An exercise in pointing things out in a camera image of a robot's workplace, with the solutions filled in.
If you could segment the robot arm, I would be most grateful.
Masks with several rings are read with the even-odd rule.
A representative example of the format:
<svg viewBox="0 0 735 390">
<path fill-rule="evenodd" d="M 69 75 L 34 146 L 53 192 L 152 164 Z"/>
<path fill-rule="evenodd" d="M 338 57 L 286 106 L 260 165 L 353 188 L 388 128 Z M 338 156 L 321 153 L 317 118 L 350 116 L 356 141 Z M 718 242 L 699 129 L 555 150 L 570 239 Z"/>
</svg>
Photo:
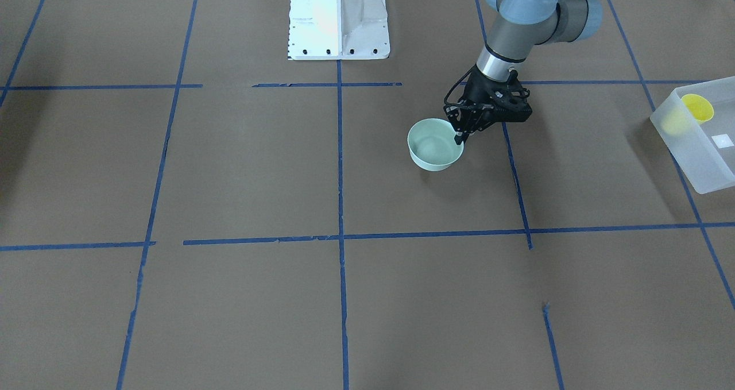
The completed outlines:
<svg viewBox="0 0 735 390">
<path fill-rule="evenodd" d="M 518 79 L 536 45 L 573 43 L 599 30 L 599 0 L 486 0 L 498 13 L 475 64 L 457 81 L 456 102 L 444 97 L 444 113 L 462 145 L 496 123 L 524 122 L 532 113 L 529 89 Z"/>
</svg>

